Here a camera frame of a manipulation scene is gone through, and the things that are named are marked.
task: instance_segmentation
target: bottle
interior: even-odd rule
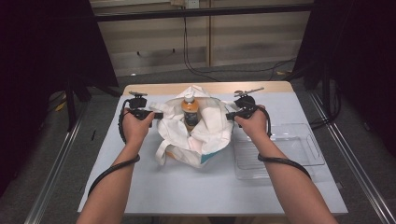
[[[188,92],[184,95],[184,100],[181,102],[181,108],[184,111],[184,123],[187,131],[191,132],[199,121],[198,102],[194,99],[193,92]]]

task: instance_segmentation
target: transparent plastic box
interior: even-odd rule
[[[271,140],[286,156],[300,163],[311,176],[313,166],[324,165],[325,161],[311,129],[306,124],[291,123],[271,126]],[[257,159],[259,151],[238,125],[233,127],[233,151],[235,175],[238,179],[268,178],[262,161]]]

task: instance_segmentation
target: bottle cap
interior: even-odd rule
[[[184,95],[184,100],[185,100],[187,103],[191,103],[191,102],[194,100],[194,93],[193,93],[193,92],[187,92],[187,93]]]

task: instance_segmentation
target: hand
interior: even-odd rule
[[[149,125],[154,120],[154,112],[148,114],[144,120],[134,117],[127,109],[123,110],[124,118],[122,122],[126,143],[131,141],[143,141],[149,132]]]
[[[257,109],[249,119],[235,116],[234,120],[242,126],[242,129],[250,138],[254,138],[255,136],[268,136],[266,134],[267,118],[260,109]]]

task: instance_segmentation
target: forearm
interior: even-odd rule
[[[253,137],[263,157],[287,158],[267,136]],[[335,223],[314,183],[295,167],[266,162],[276,196],[292,223]]]
[[[112,165],[135,158],[143,139],[127,144]],[[120,223],[128,202],[134,165],[128,165],[102,179],[82,209],[78,223]]]

